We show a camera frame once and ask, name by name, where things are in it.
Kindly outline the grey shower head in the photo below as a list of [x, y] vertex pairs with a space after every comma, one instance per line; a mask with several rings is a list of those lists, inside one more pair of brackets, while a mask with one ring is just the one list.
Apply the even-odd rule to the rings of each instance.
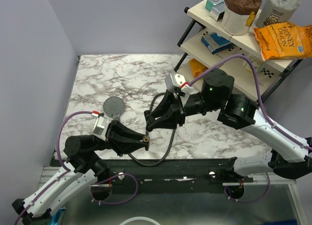
[[103, 110], [107, 116], [120, 121], [120, 116], [125, 110], [125, 103], [120, 97], [112, 96], [104, 101]]

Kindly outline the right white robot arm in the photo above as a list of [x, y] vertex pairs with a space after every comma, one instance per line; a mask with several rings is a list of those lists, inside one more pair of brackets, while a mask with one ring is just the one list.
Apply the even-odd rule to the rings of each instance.
[[176, 129], [187, 116], [219, 111], [217, 120], [258, 138], [271, 151], [252, 157], [233, 157], [224, 170], [225, 178], [235, 182], [255, 173], [273, 172], [286, 179], [298, 179], [312, 171], [308, 148], [310, 139], [295, 136], [264, 117], [262, 109], [242, 94], [233, 94], [234, 78], [221, 69], [203, 77], [201, 91], [192, 94], [191, 86], [180, 74], [165, 79], [167, 90], [153, 111], [145, 111], [146, 130]]

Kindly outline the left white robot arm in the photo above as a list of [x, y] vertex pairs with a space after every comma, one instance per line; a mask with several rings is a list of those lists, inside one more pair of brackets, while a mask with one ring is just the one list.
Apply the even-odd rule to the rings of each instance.
[[67, 161], [40, 189], [12, 206], [24, 225], [47, 225], [57, 211], [84, 188], [111, 183], [115, 175], [96, 151], [113, 150], [118, 156], [149, 148], [150, 138], [117, 120], [98, 117], [91, 135], [70, 136], [65, 142]]

